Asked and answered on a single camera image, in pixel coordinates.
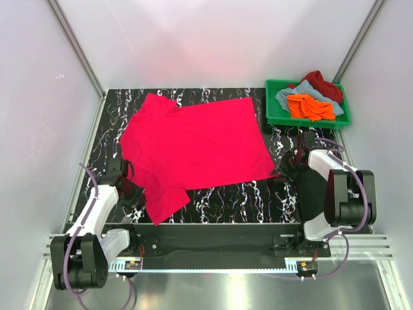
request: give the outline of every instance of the green plastic basket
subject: green plastic basket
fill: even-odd
[[[344,126],[349,125],[351,123],[350,112],[348,111],[347,99],[345,95],[342,104],[340,104],[341,108],[344,110],[344,114],[337,116],[335,121],[311,121],[305,118],[291,118],[290,112],[283,110],[281,108],[281,105],[279,105],[278,101],[276,100],[276,94],[281,89],[287,88],[288,84],[299,85],[299,83],[299,81],[283,81],[278,79],[267,80],[267,110],[265,112],[265,116],[267,117],[268,124],[342,129]],[[341,86],[340,84],[336,85],[344,93],[343,86]]]

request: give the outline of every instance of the metal floor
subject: metal floor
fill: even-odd
[[[320,262],[320,274],[335,268]],[[349,261],[337,275],[316,281],[291,280],[287,274],[139,274],[133,278],[136,310],[284,310],[284,309],[390,309],[374,262]],[[83,298],[89,309],[120,309],[128,285],[109,280],[102,289]],[[67,291],[50,292],[47,309],[81,309]]]

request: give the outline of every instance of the dark red cloth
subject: dark red cloth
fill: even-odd
[[[343,92],[335,84],[324,81],[320,71],[313,71],[307,74],[302,80],[307,80],[314,89],[318,90],[323,96],[333,99],[338,103],[343,102]]]

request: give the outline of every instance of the orange cloth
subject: orange cloth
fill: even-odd
[[[289,95],[287,96],[287,102],[291,118],[308,118],[312,121],[321,119],[336,120],[331,102],[317,101],[310,95]]]

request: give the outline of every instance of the t-shirt sleeve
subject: t-shirt sleeve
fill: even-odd
[[[138,118],[155,118],[176,109],[176,101],[170,100],[163,96],[148,94],[142,104],[142,107],[133,117],[137,116]]]
[[[165,221],[171,214],[190,202],[186,190],[182,187],[145,189],[146,211],[155,225]]]

